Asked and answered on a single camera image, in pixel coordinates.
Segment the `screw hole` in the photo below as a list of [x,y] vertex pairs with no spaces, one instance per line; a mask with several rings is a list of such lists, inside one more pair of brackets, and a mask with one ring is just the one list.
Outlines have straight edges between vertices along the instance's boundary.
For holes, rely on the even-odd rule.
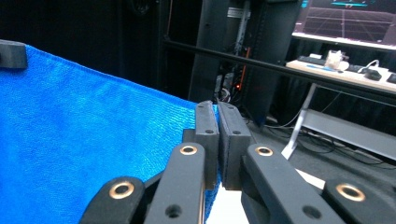
[[123,194],[123,193],[125,193],[126,191],[128,191],[128,189],[129,189],[128,186],[121,185],[121,186],[118,186],[118,187],[116,188],[116,193],[118,193],[118,194]]
[[321,218],[321,213],[316,207],[306,205],[303,207],[303,212],[305,213],[306,216],[308,216],[312,219],[320,219]]
[[134,192],[134,185],[128,181],[120,182],[111,187],[108,194],[113,199],[124,199]]
[[274,151],[268,147],[257,147],[256,152],[261,156],[272,156]]
[[339,184],[335,188],[337,189],[338,193],[351,201],[363,202],[366,199],[364,193],[355,186],[348,184]]
[[195,154],[198,151],[198,148],[196,147],[191,147],[191,146],[186,146],[180,149],[180,153],[186,156],[190,156]]
[[166,208],[165,214],[170,218],[177,218],[181,215],[181,207],[177,204],[170,205]]

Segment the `dark background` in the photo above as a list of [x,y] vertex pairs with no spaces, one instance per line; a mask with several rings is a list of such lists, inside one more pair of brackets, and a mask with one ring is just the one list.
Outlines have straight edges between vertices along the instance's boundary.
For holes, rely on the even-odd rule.
[[[260,11],[259,1],[253,1],[252,5],[252,11]],[[169,23],[168,20],[163,22],[164,33],[161,35],[195,45],[201,6],[200,0],[174,0],[172,20]],[[92,69],[187,99],[194,55],[161,48],[158,43],[158,39],[162,38],[159,37],[158,10],[159,4],[154,1],[147,15],[136,16],[128,8],[127,1],[123,0],[3,0],[0,5],[0,38],[20,41]],[[257,42],[254,32],[247,34],[247,41]],[[271,47],[274,43],[265,44]],[[355,49],[298,39],[291,40],[285,62],[309,53],[326,55],[329,49],[346,52],[349,62],[353,64],[366,65],[373,59],[378,59],[381,66],[396,71],[394,52]],[[156,57],[159,51],[163,52],[161,58]],[[274,97],[271,96],[266,104],[271,106],[271,114],[280,124],[289,122],[297,114],[309,88],[308,82],[290,77],[251,85],[264,89],[275,86]],[[395,107],[344,94],[332,102],[336,95],[336,92],[321,90],[312,106],[321,111],[332,103],[325,113],[396,135]]]

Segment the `monitor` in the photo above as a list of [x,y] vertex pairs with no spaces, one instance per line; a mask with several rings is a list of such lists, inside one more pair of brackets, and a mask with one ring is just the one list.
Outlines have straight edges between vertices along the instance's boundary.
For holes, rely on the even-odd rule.
[[293,36],[396,50],[396,0],[304,0]]

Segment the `desk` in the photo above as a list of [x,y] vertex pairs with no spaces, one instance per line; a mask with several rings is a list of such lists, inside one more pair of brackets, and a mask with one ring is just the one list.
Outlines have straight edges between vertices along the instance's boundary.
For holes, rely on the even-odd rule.
[[[323,70],[323,66],[293,61],[286,64],[289,68],[302,70],[316,75],[337,78],[343,81],[366,86],[367,88],[378,88],[384,91],[391,91],[396,94],[396,84],[387,82],[390,72],[380,72],[382,78],[379,81],[373,81],[364,77],[363,74],[352,73],[344,71],[338,73],[335,71]],[[294,149],[296,148],[296,140],[300,129],[305,126],[317,132],[325,133],[331,137],[335,137],[349,144],[364,148],[381,156],[390,158],[396,161],[396,137],[390,134],[381,133],[358,124],[341,120],[329,115],[322,114],[318,111],[309,109],[309,104],[312,100],[314,92],[318,84],[313,83],[308,95],[306,96],[296,125],[288,144],[282,150],[283,156],[289,159]]]

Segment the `blue cloth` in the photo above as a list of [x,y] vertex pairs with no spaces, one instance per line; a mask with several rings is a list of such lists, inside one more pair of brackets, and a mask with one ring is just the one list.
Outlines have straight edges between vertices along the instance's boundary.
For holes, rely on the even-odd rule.
[[[108,180],[166,166],[195,104],[27,46],[0,68],[0,223],[78,223]],[[206,194],[206,216],[216,190]]]

